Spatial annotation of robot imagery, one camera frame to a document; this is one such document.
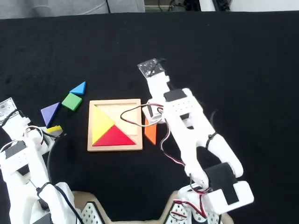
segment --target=red triangle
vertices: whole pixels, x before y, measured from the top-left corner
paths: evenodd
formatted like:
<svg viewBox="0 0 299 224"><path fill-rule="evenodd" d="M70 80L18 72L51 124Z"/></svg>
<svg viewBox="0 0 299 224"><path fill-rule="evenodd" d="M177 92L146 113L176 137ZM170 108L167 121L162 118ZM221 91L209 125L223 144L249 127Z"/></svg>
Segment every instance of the red triangle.
<svg viewBox="0 0 299 224"><path fill-rule="evenodd" d="M127 146L136 145L124 132L113 125L93 146Z"/></svg>

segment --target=purple triangle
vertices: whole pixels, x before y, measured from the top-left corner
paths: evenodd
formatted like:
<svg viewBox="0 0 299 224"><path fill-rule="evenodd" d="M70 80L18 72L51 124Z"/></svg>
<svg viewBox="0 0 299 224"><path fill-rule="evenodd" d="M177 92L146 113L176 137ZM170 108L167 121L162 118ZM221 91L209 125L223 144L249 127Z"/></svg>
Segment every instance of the purple triangle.
<svg viewBox="0 0 299 224"><path fill-rule="evenodd" d="M43 116L43 120L45 121L46 127L48 127L48 125L52 121L59 105L60 105L60 102L41 109L41 113L42 113L42 116Z"/></svg>

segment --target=perforated metal plate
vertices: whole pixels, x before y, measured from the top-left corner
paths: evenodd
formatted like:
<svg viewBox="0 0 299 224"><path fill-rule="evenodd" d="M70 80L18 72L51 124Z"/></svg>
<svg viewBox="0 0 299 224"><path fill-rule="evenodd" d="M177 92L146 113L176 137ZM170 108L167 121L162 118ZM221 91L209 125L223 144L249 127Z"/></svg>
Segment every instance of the perforated metal plate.
<svg viewBox="0 0 299 224"><path fill-rule="evenodd" d="M169 211L169 215L166 218L164 224L187 224L187 218L179 215L172 214L171 212L177 212L183 216L190 216L191 213L188 213L187 210L179 204L173 204L171 210ZM192 211L193 218L198 223L204 224L218 224L219 216L213 212L207 212L207 219L203 218L196 211Z"/></svg>
<svg viewBox="0 0 299 224"><path fill-rule="evenodd" d="M81 217L85 224L105 224L94 202L86 203Z"/></svg>

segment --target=green square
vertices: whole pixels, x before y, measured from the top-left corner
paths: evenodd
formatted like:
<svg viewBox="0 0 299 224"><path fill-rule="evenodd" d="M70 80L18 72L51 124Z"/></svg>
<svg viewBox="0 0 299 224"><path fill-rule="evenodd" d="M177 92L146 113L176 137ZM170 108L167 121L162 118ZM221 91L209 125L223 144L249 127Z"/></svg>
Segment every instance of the green square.
<svg viewBox="0 0 299 224"><path fill-rule="evenodd" d="M75 94L69 93L67 97L62 101L61 104L71 109L72 111L75 111L81 102L82 102L82 98L76 96Z"/></svg>

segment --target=tangram puzzle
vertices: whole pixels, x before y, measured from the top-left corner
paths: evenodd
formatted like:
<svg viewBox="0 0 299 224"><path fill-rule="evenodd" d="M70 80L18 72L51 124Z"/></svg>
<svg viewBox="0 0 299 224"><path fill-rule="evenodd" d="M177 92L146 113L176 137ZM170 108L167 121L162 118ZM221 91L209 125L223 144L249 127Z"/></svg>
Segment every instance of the tangram puzzle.
<svg viewBox="0 0 299 224"><path fill-rule="evenodd" d="M141 104L140 99L93 100L89 103L88 151L142 149L142 128L121 119ZM141 124L141 108L123 118Z"/></svg>

